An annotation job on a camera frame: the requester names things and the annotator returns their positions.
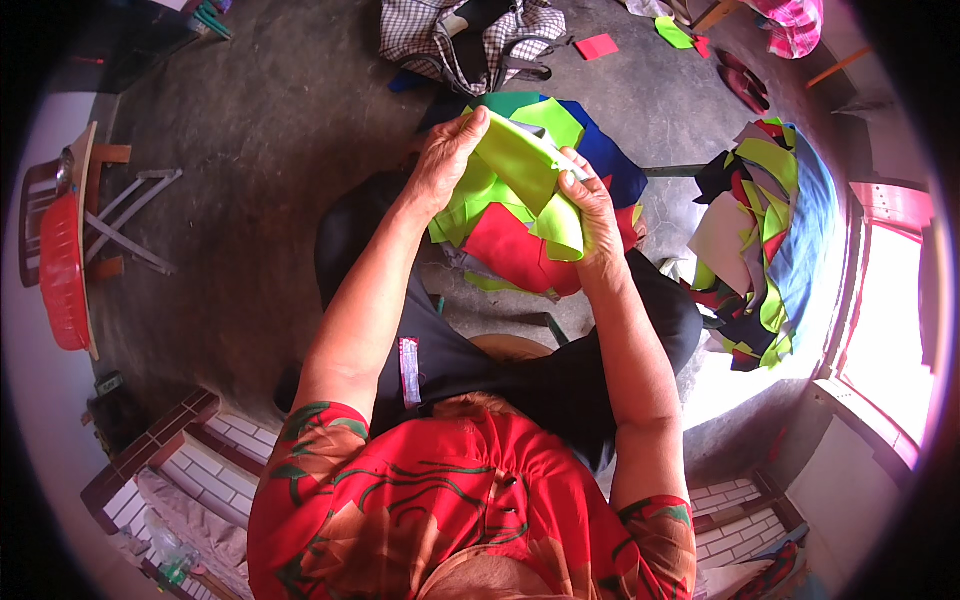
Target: chair leg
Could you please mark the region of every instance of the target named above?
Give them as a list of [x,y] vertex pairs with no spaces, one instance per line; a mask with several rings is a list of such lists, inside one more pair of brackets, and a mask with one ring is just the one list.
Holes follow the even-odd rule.
[[693,22],[693,33],[702,34],[738,8],[740,8],[738,0],[717,0],[700,15],[700,18]]

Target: shoe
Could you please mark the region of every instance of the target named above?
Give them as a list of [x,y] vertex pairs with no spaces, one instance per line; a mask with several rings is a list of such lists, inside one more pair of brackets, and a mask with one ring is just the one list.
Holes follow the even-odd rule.
[[738,59],[726,50],[717,50],[717,58],[720,59],[720,62],[723,62],[724,65],[728,66],[734,71],[746,75],[747,78],[750,79],[754,85],[756,85],[756,88],[760,90],[760,94],[764,96],[769,95],[767,93],[767,86],[763,84],[760,78],[757,77],[753,71],[747,68],[747,65],[743,63],[743,60]]
[[723,83],[727,84],[727,87],[729,87],[730,90],[736,94],[736,97],[742,100],[745,105],[750,107],[750,110],[761,116],[767,113],[767,110],[770,109],[770,103],[767,102],[767,99],[763,97],[763,94],[757,86],[754,85],[754,82],[748,79],[746,75],[722,64],[717,67],[717,71],[720,72],[720,78],[723,79]]

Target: wall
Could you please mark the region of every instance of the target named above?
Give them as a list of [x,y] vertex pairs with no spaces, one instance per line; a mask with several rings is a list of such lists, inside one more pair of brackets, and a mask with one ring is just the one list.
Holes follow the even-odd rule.
[[87,125],[95,94],[49,96],[41,106],[13,190],[4,235],[3,357],[13,410],[39,485],[80,566],[112,598],[160,597],[156,587],[113,551],[81,502],[80,492],[108,463],[92,427],[80,417],[95,394],[86,352],[54,342],[39,287],[20,284],[17,255],[19,198],[31,166],[60,155]]
[[834,415],[809,462],[786,491],[810,526],[810,568],[836,597],[879,540],[900,489],[875,449]]
[[[824,0],[824,26],[821,43],[837,60],[842,60],[869,45],[856,17],[843,0]],[[866,97],[895,98],[893,84],[876,53],[856,60],[844,68],[851,83]],[[867,129],[874,171],[883,178],[926,185],[926,169],[921,146],[899,108],[875,111],[868,115]]]

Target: pile of fabric scraps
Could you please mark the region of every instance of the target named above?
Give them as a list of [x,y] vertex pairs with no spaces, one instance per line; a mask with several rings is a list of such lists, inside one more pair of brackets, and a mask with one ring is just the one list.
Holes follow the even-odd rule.
[[711,336],[734,371],[773,368],[793,353],[836,219],[833,180],[803,135],[755,121],[696,177],[709,208],[688,246],[691,297],[719,320]]
[[573,262],[583,257],[580,211],[558,191],[573,167],[558,151],[575,148],[610,190],[624,252],[646,187],[643,171],[600,131],[576,102],[538,92],[475,98],[491,127],[470,155],[450,204],[430,222],[430,239],[484,291],[511,289],[557,300],[580,288]]

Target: white tiled wall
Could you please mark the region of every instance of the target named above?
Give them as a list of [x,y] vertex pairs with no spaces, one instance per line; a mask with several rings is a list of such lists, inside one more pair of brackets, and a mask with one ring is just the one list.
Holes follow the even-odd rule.
[[697,565],[714,568],[750,559],[786,535],[773,509],[764,509],[720,529],[697,536]]
[[693,501],[693,516],[709,515],[731,506],[743,504],[760,497],[760,492],[749,479],[737,479],[726,483],[690,490]]
[[276,435],[235,415],[221,413],[204,425],[206,431],[261,465],[274,451]]
[[255,480],[221,460],[211,450],[188,441],[160,467],[160,472],[223,520],[246,529],[256,492]]

